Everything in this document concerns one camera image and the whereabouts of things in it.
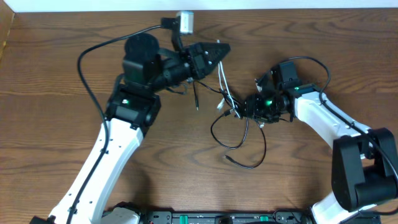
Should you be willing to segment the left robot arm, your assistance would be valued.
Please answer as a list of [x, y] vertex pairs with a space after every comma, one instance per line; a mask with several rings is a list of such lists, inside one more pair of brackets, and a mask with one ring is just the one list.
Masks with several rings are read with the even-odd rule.
[[139, 223], [141, 216], [131, 208], [116, 207], [109, 213], [104, 209], [124, 166], [160, 111], [157, 92], [205, 78], [231, 50], [219, 42], [184, 46], [177, 31], [172, 34], [173, 50], [163, 49], [146, 32], [123, 39], [124, 71], [100, 112], [103, 123], [93, 149], [48, 218], [33, 217], [31, 223]]

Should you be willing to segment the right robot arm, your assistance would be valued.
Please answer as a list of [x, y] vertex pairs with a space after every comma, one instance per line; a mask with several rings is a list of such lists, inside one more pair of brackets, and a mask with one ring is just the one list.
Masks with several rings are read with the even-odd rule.
[[378, 222], [397, 214], [375, 207], [397, 198], [397, 148], [386, 128], [373, 129], [335, 106], [314, 84], [303, 84], [293, 60], [278, 63], [256, 80], [258, 93], [243, 115], [277, 123], [283, 114], [309, 125], [332, 149], [332, 191], [310, 207], [302, 223]]

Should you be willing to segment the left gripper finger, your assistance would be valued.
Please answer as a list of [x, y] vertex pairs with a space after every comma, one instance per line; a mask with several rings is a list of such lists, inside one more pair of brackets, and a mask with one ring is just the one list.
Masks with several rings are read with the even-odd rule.
[[230, 52], [229, 44], [223, 43], [204, 43], [203, 50], [209, 59], [224, 59]]
[[205, 76], [211, 74], [224, 58], [225, 58], [225, 55], [217, 56], [217, 57], [212, 57], [212, 56], [206, 55], [205, 56]]

